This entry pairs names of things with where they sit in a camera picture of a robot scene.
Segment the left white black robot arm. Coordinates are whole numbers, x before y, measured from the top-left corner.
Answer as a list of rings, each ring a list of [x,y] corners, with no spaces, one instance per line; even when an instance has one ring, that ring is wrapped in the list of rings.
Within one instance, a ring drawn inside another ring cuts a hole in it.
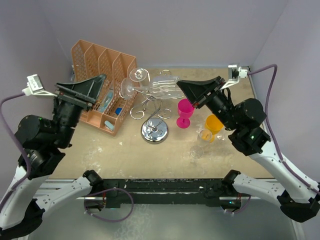
[[[72,183],[37,197],[36,192],[65,157],[71,147],[81,113],[96,103],[107,76],[74,83],[57,83],[56,92],[46,91],[37,74],[27,77],[23,96],[53,99],[53,117],[25,116],[16,132],[10,136],[21,155],[15,175],[0,202],[0,237],[12,240],[35,231],[54,210],[68,201],[87,195],[98,196],[104,181],[94,171],[87,170]]]

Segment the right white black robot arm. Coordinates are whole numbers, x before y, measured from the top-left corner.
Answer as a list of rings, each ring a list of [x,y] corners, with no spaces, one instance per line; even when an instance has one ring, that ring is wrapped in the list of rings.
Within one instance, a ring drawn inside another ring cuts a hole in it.
[[[237,192],[258,197],[280,208],[290,219],[303,223],[320,211],[320,185],[290,160],[277,152],[274,141],[261,128],[267,115],[261,102],[248,98],[237,105],[225,80],[217,76],[205,81],[178,80],[177,86],[196,109],[206,106],[232,134],[233,147],[260,164],[276,180],[270,183],[231,170],[222,180],[222,190],[228,196]]]

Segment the clear wine glass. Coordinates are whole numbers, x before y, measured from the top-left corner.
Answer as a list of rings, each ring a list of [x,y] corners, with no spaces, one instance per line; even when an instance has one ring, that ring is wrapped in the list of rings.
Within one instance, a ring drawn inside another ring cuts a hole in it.
[[[146,86],[137,84],[129,78],[125,78],[120,87],[121,95],[126,99],[131,99],[135,92],[145,94],[156,99],[179,99],[184,97],[184,93],[178,87],[178,76],[156,76]]]
[[[144,68],[137,67],[130,71],[129,78],[137,83],[140,87],[146,87],[149,84],[148,71]]]

